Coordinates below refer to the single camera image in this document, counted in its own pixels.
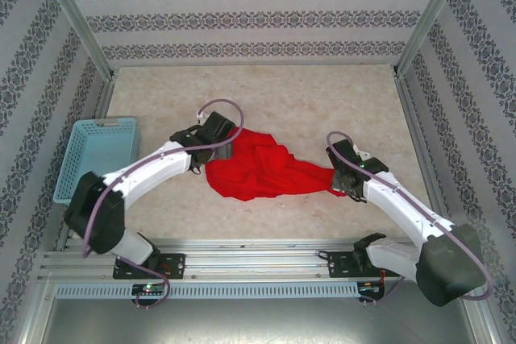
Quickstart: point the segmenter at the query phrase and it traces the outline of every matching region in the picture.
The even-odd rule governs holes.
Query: beige floor
[[[143,156],[220,97],[243,108],[247,128],[272,133],[300,160],[324,167],[331,166],[327,132],[347,132],[427,202],[387,65],[122,68],[108,115],[136,117]],[[237,122],[231,107],[214,109]],[[126,224],[152,238],[361,238],[377,231],[405,237],[373,204],[329,193],[241,202],[220,197],[192,173],[140,198]]]

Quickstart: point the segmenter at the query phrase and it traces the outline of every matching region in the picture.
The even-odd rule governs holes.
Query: red cloth
[[[243,129],[233,141],[230,160],[206,165],[210,186],[223,197],[249,201],[255,197],[305,194],[331,190],[333,169],[298,161],[271,135]]]

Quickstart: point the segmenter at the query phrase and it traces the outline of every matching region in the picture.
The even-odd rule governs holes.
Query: wire
[[[227,104],[233,105],[238,110],[239,116],[240,116],[240,124],[239,124],[238,130],[229,139],[225,139],[224,141],[221,141],[220,143],[208,144],[208,145],[196,145],[196,146],[193,146],[193,147],[175,148],[175,149],[171,149],[169,151],[165,151],[165,152],[156,154],[156,155],[154,155],[152,157],[149,157],[149,158],[147,158],[145,160],[141,160],[139,163],[136,163],[135,165],[133,165],[132,167],[127,169],[122,175],[120,175],[115,180],[113,180],[113,182],[111,184],[109,184],[106,187],[106,189],[104,189],[104,191],[102,191],[102,193],[98,197],[97,201],[95,202],[94,208],[91,211],[91,215],[89,216],[88,225],[86,226],[86,231],[85,231],[85,234],[84,234],[84,238],[82,240],[82,248],[81,248],[82,258],[87,258],[89,256],[89,254],[91,253],[91,249],[89,248],[89,239],[91,237],[91,231],[92,231],[92,229],[94,227],[95,218],[97,217],[97,214],[98,214],[98,211],[100,209],[100,206],[102,205],[102,203],[106,199],[107,195],[113,190],[113,188],[117,184],[121,183],[125,178],[127,178],[129,175],[131,175],[137,169],[142,168],[144,165],[146,165],[148,163],[151,163],[154,160],[157,160],[157,159],[160,159],[160,158],[163,158],[165,156],[172,155],[172,154],[178,153],[178,152],[201,151],[201,150],[205,150],[205,149],[215,149],[215,148],[218,148],[218,147],[223,147],[223,146],[231,143],[233,140],[235,140],[240,135],[240,132],[242,132],[243,123],[244,123],[243,111],[240,108],[240,106],[238,106],[235,102],[233,102],[231,100],[228,100],[226,98],[217,98],[215,100],[207,102],[206,104],[204,104],[201,107],[201,109],[199,109],[198,115],[200,115],[208,106],[211,106],[211,105],[213,105],[213,104],[215,104],[217,102],[225,102]],[[156,303],[154,303],[153,305],[145,307],[145,309],[153,308],[153,307],[161,304],[164,300],[166,300],[166,298],[170,294],[170,282],[167,279],[167,277],[161,275],[160,273],[158,273],[156,271],[153,271],[153,270],[147,269],[147,268],[145,268],[143,266],[140,266],[139,264],[134,263],[134,262],[130,261],[129,259],[125,259],[123,257],[119,257],[119,258],[123,262],[128,263],[131,266],[136,267],[137,269],[140,269],[140,270],[145,271],[145,272],[147,272],[149,274],[152,274],[153,276],[156,276],[156,277],[159,277],[159,278],[163,279],[163,281],[165,283],[165,286],[167,288],[166,294],[162,298],[160,298]],[[136,297],[136,302],[135,302],[136,306],[139,308],[142,305],[138,304],[138,299],[139,299],[139,295]]]
[[[468,247],[466,247],[466,245],[464,245],[455,235],[453,235],[450,231],[448,231],[446,229],[446,227],[444,227],[443,225],[441,225],[440,223],[438,223],[429,213],[427,213],[424,209],[421,208],[420,205],[418,205],[415,201],[412,200],[412,198],[410,198],[406,193],[404,193],[402,190],[398,190],[397,189],[397,186],[388,182],[387,180],[385,179],[382,179],[381,177],[375,175],[375,174],[372,174],[371,172],[369,171],[366,171],[365,169],[359,167],[358,165],[355,165],[354,163],[352,163],[351,161],[349,161],[348,159],[346,159],[345,157],[343,157],[342,155],[340,155],[337,150],[335,149],[335,147],[333,146],[333,144],[331,143],[331,136],[332,135],[341,135],[343,136],[344,138],[350,140],[351,144],[353,144],[351,138],[346,135],[345,133],[343,132],[340,132],[340,131],[332,131],[330,133],[328,133],[327,137],[326,137],[326,141],[328,143],[328,146],[330,147],[331,151],[333,153],[335,153],[335,155],[340,159],[342,160],[348,167],[350,168],[353,168],[354,170],[370,177],[371,179],[374,179],[374,180],[377,180],[379,181],[380,183],[384,184],[385,186],[389,187],[390,189],[392,189],[395,193],[397,193],[398,195],[400,195],[403,199],[405,199],[410,205],[412,205],[412,207],[414,207],[414,209],[416,209],[427,221],[431,222],[439,231],[443,232],[443,234],[445,234],[447,237],[449,237],[458,247],[460,247],[460,249],[478,266],[478,268],[482,271],[482,274],[484,275],[485,277],[485,281],[487,282],[487,289],[485,291],[484,294],[480,295],[480,296],[468,296],[468,295],[463,295],[461,298],[463,298],[464,300],[470,300],[470,301],[480,301],[480,300],[485,300],[487,299],[488,297],[490,297],[492,294],[493,294],[493,291],[494,291],[494,286],[493,286],[493,278],[491,277],[491,275],[489,274],[489,271],[487,270],[487,267],[485,267],[485,265],[476,257],[476,255],[474,255],[472,253],[471,250],[468,249]]]
[[[385,269],[380,270],[380,288],[385,286]]]
[[[370,296],[365,296],[363,294],[360,294],[360,298],[364,298],[365,300],[368,300],[368,301],[371,301],[374,306],[377,306],[378,304],[382,304],[383,302],[385,302],[385,300],[387,300],[388,298],[390,298],[395,292],[397,292],[397,290],[400,288],[400,285],[403,284],[403,281],[405,280],[405,277],[404,276],[401,276],[397,281],[396,281],[396,284],[394,284],[394,286],[387,292],[387,294],[385,294],[380,300],[375,300],[374,298],[370,297]]]
[[[165,265],[164,263],[162,263],[159,267],[163,267],[166,270],[166,273],[171,273],[172,272],[172,270],[170,269],[170,266],[169,265]]]

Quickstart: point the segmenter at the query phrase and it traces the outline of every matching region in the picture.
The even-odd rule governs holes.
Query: blue basket
[[[63,165],[54,191],[54,202],[69,205],[85,173],[101,176],[118,171],[138,158],[139,130],[133,118],[82,120],[73,125]]]

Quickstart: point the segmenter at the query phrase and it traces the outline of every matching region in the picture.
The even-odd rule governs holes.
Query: striped wall
[[[57,0],[0,0],[0,343],[13,338],[63,207],[52,194],[73,124],[103,79]]]
[[[429,0],[77,0],[113,68],[395,64]]]
[[[405,75],[452,220],[478,231],[516,342],[515,0],[447,0]]]

